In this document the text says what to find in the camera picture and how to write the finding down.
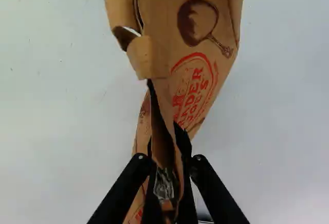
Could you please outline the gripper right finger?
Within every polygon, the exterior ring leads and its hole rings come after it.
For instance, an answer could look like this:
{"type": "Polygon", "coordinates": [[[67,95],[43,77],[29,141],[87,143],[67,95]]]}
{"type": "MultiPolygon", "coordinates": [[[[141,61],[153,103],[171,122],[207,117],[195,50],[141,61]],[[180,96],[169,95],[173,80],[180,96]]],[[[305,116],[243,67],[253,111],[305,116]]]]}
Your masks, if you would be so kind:
{"type": "Polygon", "coordinates": [[[191,182],[193,182],[214,223],[249,223],[204,155],[192,156],[188,133],[174,123],[176,143],[184,170],[184,193],[178,207],[177,223],[198,223],[191,182]]]}

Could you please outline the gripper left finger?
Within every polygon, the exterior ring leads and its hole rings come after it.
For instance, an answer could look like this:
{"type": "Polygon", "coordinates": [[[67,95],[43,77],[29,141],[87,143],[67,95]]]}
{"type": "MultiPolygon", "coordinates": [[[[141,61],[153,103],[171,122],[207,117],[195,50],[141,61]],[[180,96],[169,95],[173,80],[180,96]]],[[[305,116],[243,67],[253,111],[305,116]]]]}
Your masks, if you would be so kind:
{"type": "Polygon", "coordinates": [[[141,223],[161,223],[161,207],[154,186],[160,165],[161,114],[155,90],[155,81],[148,79],[152,135],[148,153],[135,154],[114,185],[94,211],[88,223],[123,223],[138,190],[149,178],[141,223]]]}

